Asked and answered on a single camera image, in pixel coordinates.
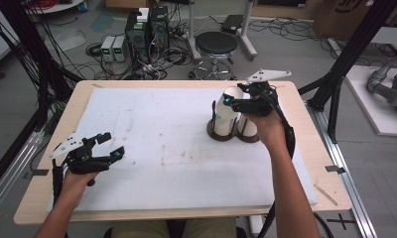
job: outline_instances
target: white cylinder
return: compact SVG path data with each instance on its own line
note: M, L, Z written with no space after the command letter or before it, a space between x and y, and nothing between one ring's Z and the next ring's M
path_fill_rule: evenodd
M242 90L237 86L229 86L223 93L232 96L235 99L242 98L244 95ZM219 136L228 136L232 132L233 123L235 122L235 118L238 116L238 112L234 112L229 106L225 106L223 104L223 100L224 97L221 95L216 103L214 133Z
M241 115L238 122L238 132L242 136L252 137L257 135L257 126L252 121Z

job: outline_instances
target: person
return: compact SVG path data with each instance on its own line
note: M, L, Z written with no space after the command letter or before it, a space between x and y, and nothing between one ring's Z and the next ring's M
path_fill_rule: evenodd
M304 189L289 156L285 132L276 112L265 117L245 115L257 126L260 141L267 148L273 174L277 237L321 237ZM62 193L35 237L64 237L71 213L81 200L86 184L97 174L66 173ZM169 237L164 221L116 223L112 237ZM191 219L183 237L236 237L235 218Z

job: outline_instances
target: black pole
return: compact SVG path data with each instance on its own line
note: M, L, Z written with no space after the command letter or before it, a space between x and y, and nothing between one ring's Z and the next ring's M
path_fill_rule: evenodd
M359 24L348 44L331 67L331 70L319 80L299 89L300 94L304 94L317 87L319 88L314 97L308 101L309 107L319 111L324 110L326 103L332 97L328 132L334 143L336 143L335 125L341 84L354 63L396 7L397 0L374 1L374 4Z

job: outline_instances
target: white board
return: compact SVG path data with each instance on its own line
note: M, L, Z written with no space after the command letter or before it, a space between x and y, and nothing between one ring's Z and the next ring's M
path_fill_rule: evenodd
M369 76L378 70L378 67L354 66L347 74L350 88L355 94L361 108L377 135L397 136L397 109L387 100L366 89ZM390 68L383 85L391 87L397 68Z
M224 88L96 88L78 124L90 138L110 132L94 156L125 156L99 174L77 208L92 210L261 206L273 203L269 153L260 142L214 141L211 103ZM294 165L311 204L317 195L297 149Z

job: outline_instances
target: stool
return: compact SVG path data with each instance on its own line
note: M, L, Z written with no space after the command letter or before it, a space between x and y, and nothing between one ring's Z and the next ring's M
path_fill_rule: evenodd
M237 46L236 40L223 32L201 33L196 37L196 49L200 54L207 55L210 60L203 60L197 64L194 75L189 75L189 77L206 79L213 75L219 80L233 79L229 66L220 60L227 59L233 64L230 57L236 53Z

